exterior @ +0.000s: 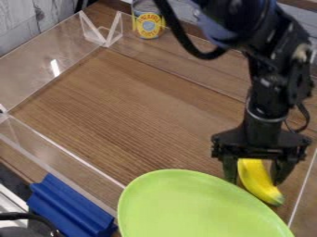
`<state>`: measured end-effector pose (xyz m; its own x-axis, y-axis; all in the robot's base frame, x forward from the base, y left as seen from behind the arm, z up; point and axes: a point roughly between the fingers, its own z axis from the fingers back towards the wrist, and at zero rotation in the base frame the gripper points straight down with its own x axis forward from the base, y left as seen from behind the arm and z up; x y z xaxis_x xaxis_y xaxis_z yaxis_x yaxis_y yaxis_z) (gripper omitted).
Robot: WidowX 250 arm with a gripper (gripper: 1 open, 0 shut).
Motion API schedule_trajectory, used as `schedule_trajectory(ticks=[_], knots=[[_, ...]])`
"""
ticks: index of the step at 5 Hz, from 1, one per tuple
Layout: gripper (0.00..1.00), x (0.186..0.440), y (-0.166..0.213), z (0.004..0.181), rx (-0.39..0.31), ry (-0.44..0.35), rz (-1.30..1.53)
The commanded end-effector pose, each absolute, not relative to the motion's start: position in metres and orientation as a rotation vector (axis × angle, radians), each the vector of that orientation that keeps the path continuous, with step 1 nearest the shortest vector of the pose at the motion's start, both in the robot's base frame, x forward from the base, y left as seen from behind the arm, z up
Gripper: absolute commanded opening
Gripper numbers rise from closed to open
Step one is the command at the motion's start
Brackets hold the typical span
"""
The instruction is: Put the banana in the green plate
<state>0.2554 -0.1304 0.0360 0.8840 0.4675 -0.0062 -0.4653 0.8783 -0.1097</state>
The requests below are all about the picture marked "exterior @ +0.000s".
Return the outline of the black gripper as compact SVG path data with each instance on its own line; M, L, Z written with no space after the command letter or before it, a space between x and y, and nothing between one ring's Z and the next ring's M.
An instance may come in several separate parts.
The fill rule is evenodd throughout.
M274 186L287 179L310 146L307 136L295 130L282 129L287 116L289 111L274 117L256 113L251 106L247 106L242 123L235 128L211 135L210 154L223 162L227 182L236 183L240 158L274 159L270 166Z

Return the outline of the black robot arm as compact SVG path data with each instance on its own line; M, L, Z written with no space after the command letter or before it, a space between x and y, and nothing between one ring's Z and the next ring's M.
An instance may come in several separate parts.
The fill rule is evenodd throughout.
M310 145L286 122L290 110L303 109L311 97L309 33L275 0L192 0L192 5L216 53L236 48L244 54L251 82L242 124L211 136L211 154L222 161L231 183L240 159L270 159L272 182L279 184Z

